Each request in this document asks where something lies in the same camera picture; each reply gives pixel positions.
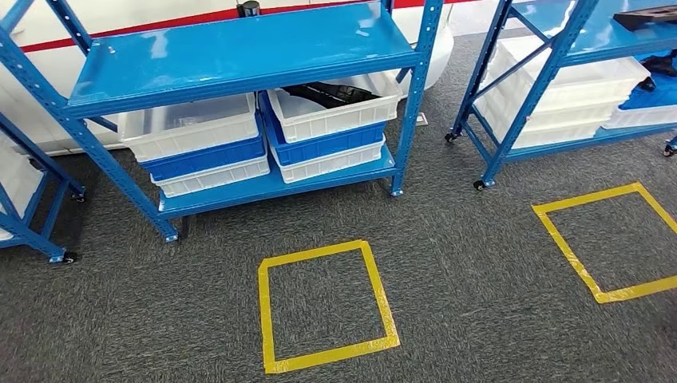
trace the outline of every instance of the gray carpet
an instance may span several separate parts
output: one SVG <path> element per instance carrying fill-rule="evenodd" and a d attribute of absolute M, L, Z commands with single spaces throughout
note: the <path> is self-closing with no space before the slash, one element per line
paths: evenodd
<path fill-rule="evenodd" d="M 397 199 L 374 181 L 250 203 L 179 220 L 184 239 L 165 244 L 86 156 L 60 158 L 89 200 L 65 203 L 53 240 L 82 260 L 0 253 L 0 381 L 675 381 L 677 294 L 598 305 L 530 206 L 639 180 L 677 216 L 667 136 L 510 164 L 496 188 L 474 191 L 481 158 L 442 137 L 481 41 L 458 38 L 426 92 L 430 126 Z M 391 147 L 397 132 L 389 125 Z M 114 155 L 156 197 L 132 154 Z M 552 219 L 604 289 L 677 271 L 675 234 L 636 195 Z M 402 344 L 266 375 L 261 260 L 353 239 L 372 247 Z M 276 267 L 270 280 L 279 357 L 384 334 L 354 252 Z"/>

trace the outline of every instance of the shelf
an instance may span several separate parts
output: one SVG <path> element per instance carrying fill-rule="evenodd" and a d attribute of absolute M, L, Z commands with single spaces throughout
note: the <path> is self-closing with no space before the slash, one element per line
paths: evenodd
<path fill-rule="evenodd" d="M 516 3 L 512 16 L 539 37 L 550 38 L 564 28 L 574 3 L 571 0 Z M 658 23 L 631 32 L 613 20 L 618 12 L 672 4 L 674 0 L 600 0 L 561 66 L 674 49 L 677 24 Z"/>
<path fill-rule="evenodd" d="M 271 172 L 266 176 L 172 198 L 167 198 L 160 192 L 160 217 L 171 219 L 261 199 L 375 180 L 393 176 L 397 171 L 394 167 L 393 157 L 386 145 L 383 145 L 381 149 L 380 160 L 292 184 L 285 184 L 282 181 L 282 175 L 272 155 L 268 155 L 268 164 L 271 167 Z"/>
<path fill-rule="evenodd" d="M 597 133 L 593 138 L 586 140 L 576 140 L 568 142 L 560 142 L 558 144 L 532 146 L 530 148 L 520 148 L 511 150 L 505 157 L 506 161 L 526 160 L 528 158 L 544 156 L 558 152 L 565 152 L 568 150 L 587 148 L 600 144 L 610 144 L 623 140 L 630 140 L 641 136 L 649 136 L 662 132 L 669 132 L 677 129 L 677 123 L 638 126 L 634 128 L 620 128 L 620 129 L 597 129 Z"/>
<path fill-rule="evenodd" d="M 418 61 L 380 2 L 283 12 L 97 38 L 65 109 L 103 116 Z"/>

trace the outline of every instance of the stacked bins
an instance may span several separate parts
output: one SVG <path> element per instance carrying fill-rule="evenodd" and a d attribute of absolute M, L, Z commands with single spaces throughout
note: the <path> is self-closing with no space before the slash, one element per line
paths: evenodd
<path fill-rule="evenodd" d="M 253 93 L 122 113 L 121 141 L 167 197 L 269 173 Z"/>
<path fill-rule="evenodd" d="M 637 56 L 637 59 L 643 60 L 648 56 L 665 57 L 668 54 L 670 51 L 656 52 Z M 677 60 L 673 58 L 672 64 L 677 65 Z M 632 128 L 677 122 L 677 77 L 652 73 L 651 79 L 655 83 L 655 89 L 649 91 L 639 86 L 634 88 L 630 99 L 614 112 L 604 128 Z"/>
<path fill-rule="evenodd" d="M 541 44 L 542 41 L 534 36 L 499 40 L 481 87 L 505 73 Z M 550 49 L 545 50 L 475 102 L 499 141 L 508 132 L 549 54 Z M 592 138 L 648 74 L 633 57 L 560 69 L 529 116 L 513 148 Z"/>
<path fill-rule="evenodd" d="M 386 73 L 324 82 L 355 86 L 379 98 L 325 109 L 283 89 L 261 92 L 271 154 L 286 184 L 380 159 L 386 121 L 397 117 L 402 90 Z"/>
<path fill-rule="evenodd" d="M 23 218 L 26 208 L 38 189 L 43 172 L 30 164 L 28 158 L 16 153 L 9 140 L 0 136 L 0 184 L 10 197 L 14 209 Z M 0 211 L 6 213 L 0 204 Z M 11 233 L 0 229 L 0 240 L 11 239 Z"/>

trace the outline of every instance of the yellow floor tape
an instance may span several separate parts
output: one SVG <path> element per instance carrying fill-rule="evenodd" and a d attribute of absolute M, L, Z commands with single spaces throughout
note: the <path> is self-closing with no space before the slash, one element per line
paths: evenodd
<path fill-rule="evenodd" d="M 327 351 L 276 361 L 271 320 L 271 292 L 270 286 L 268 285 L 268 269 L 286 263 L 293 263 L 351 250 L 360 250 L 362 252 L 362 257 L 366 264 L 366 271 L 369 274 L 369 280 L 371 281 L 371 286 L 374 289 L 374 295 L 376 296 L 378 311 L 381 313 L 383 327 L 386 330 L 386 336 L 373 341 L 361 342 L 354 345 L 347 345 L 336 349 L 329 349 Z M 390 306 L 388 306 L 386 292 L 383 290 L 381 278 L 378 276 L 374 255 L 371 253 L 369 243 L 366 241 L 357 240 L 264 259 L 261 262 L 261 266 L 259 266 L 259 301 L 261 305 L 261 332 L 263 334 L 263 367 L 266 373 L 285 373 L 295 369 L 305 369 L 306 367 L 311 367 L 313 365 L 321 365 L 332 361 L 340 361 L 349 357 L 357 357 L 366 353 L 374 353 L 400 344 L 398 332 L 397 329 L 395 329 L 395 321 L 390 312 Z"/>
<path fill-rule="evenodd" d="M 628 299 L 642 297 L 644 295 L 658 293 L 660 291 L 669 290 L 677 287 L 677 275 L 662 278 L 652 282 L 641 283 L 639 285 L 624 287 L 622 289 L 613 290 L 613 291 L 602 291 L 597 285 L 594 279 L 590 274 L 585 270 L 583 263 L 581 263 L 576 255 L 573 254 L 571 247 L 564 241 L 562 234 L 557 230 L 555 225 L 552 223 L 548 217 L 550 211 L 562 210 L 568 207 L 574 207 L 577 205 L 582 205 L 585 203 L 591 203 L 599 201 L 602 199 L 617 197 L 619 195 L 626 195 L 630 193 L 637 192 L 639 193 L 651 207 L 660 215 L 660 218 L 677 234 L 677 223 L 675 220 L 670 217 L 670 215 L 663 209 L 658 201 L 649 194 L 646 188 L 642 186 L 639 182 L 633 184 L 620 186 L 617 188 L 612 188 L 604 191 L 598 191 L 595 193 L 590 193 L 586 195 L 581 195 L 574 198 L 563 199 L 557 202 L 545 203 L 542 205 L 532 205 L 533 210 L 538 215 L 538 218 L 543 223 L 545 228 L 548 230 L 548 233 L 555 240 L 557 246 L 564 253 L 564 257 L 571 263 L 573 269 L 576 273 L 583 279 L 583 282 L 588 286 L 588 289 L 592 292 L 592 296 L 595 297 L 595 300 L 598 303 L 608 303 L 608 302 L 617 302 L 625 301 Z"/>

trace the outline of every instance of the white plastic bin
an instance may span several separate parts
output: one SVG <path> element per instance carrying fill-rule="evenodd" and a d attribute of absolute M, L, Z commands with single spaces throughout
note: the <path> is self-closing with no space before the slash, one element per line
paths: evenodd
<path fill-rule="evenodd" d="M 334 85 L 352 85 L 380 97 L 338 108 L 323 106 L 302 97 L 291 96 L 283 89 L 269 89 L 268 96 L 287 143 L 308 140 L 326 134 L 393 120 L 398 116 L 402 89 L 389 73 L 369 73 L 324 81 Z"/>
<path fill-rule="evenodd" d="M 491 75 L 497 78 L 505 73 L 542 43 L 535 36 L 499 40 L 489 63 Z M 504 89 L 509 89 L 516 99 L 523 101 L 549 54 L 550 48 L 508 76 L 502 83 Z M 536 108 L 557 109 L 571 103 L 586 105 L 598 104 L 600 100 L 627 100 L 632 89 L 649 75 L 634 57 L 565 67 L 550 82 Z"/>
<path fill-rule="evenodd" d="M 266 153 L 252 160 L 236 162 L 167 180 L 155 181 L 151 176 L 151 181 L 159 186 L 164 195 L 169 198 L 265 176 L 270 170 Z"/>
<path fill-rule="evenodd" d="M 492 97 L 481 97 L 475 101 L 475 106 L 481 115 L 492 127 L 493 134 L 499 142 L 503 141 L 512 120 L 506 120 L 505 115 L 497 113 L 500 110 Z M 569 124 L 541 125 L 538 128 L 522 130 L 517 137 L 513 148 L 527 148 L 530 146 L 556 144 L 560 142 L 583 140 L 592 138 L 600 128 L 599 120 L 578 120 Z"/>
<path fill-rule="evenodd" d="M 305 180 L 307 178 L 321 176 L 329 172 L 336 172 L 341 169 L 349 168 L 360 164 L 365 164 L 381 158 L 381 147 L 386 144 L 386 137 L 383 140 L 373 144 L 361 146 L 330 154 L 320 156 L 312 160 L 298 162 L 287 166 L 280 166 L 275 149 L 271 148 L 275 162 L 277 162 L 282 179 L 285 184 Z"/>
<path fill-rule="evenodd" d="M 493 81 L 493 78 L 488 75 L 486 81 L 480 87 L 484 87 L 491 81 Z M 524 98 L 518 100 L 514 97 L 508 97 L 509 94 L 511 93 L 502 84 L 499 84 L 481 97 L 487 100 L 491 113 L 496 117 L 500 117 L 494 121 L 491 128 L 495 131 L 503 132 L 503 134 L 508 131 L 522 103 L 524 103 Z M 572 101 L 554 109 L 545 107 L 536 108 L 531 116 L 529 116 L 527 123 L 522 128 L 522 132 L 587 124 L 593 121 L 599 127 L 599 125 L 602 125 L 611 118 L 614 111 L 618 109 L 618 105 L 623 102 L 624 100 L 598 100 L 595 104 L 581 104 L 580 102 Z"/>
<path fill-rule="evenodd" d="M 0 133 L 0 182 L 7 182 L 3 176 L 14 174 L 17 163 L 27 161 L 27 157 L 12 149 L 13 141 Z"/>
<path fill-rule="evenodd" d="M 18 160 L 14 159 L 14 161 L 10 163 L 11 166 L 3 165 L 2 172 L 0 172 L 0 182 L 2 182 L 2 186 L 5 188 L 5 192 L 7 192 L 7 195 L 10 197 L 17 213 L 23 218 L 28 203 L 37 191 L 44 173 L 34 168 L 27 158 L 18 154 L 17 156 L 20 158 L 18 158 Z M 0 211 L 6 213 L 5 208 L 1 203 Z M 12 234 L 0 229 L 0 240 L 6 240 L 12 237 Z"/>
<path fill-rule="evenodd" d="M 253 93 L 120 113 L 120 141 L 139 162 L 256 137 Z"/>
<path fill-rule="evenodd" d="M 614 111 L 605 129 L 632 128 L 635 126 L 660 125 L 677 122 L 677 105 L 658 106 Z"/>

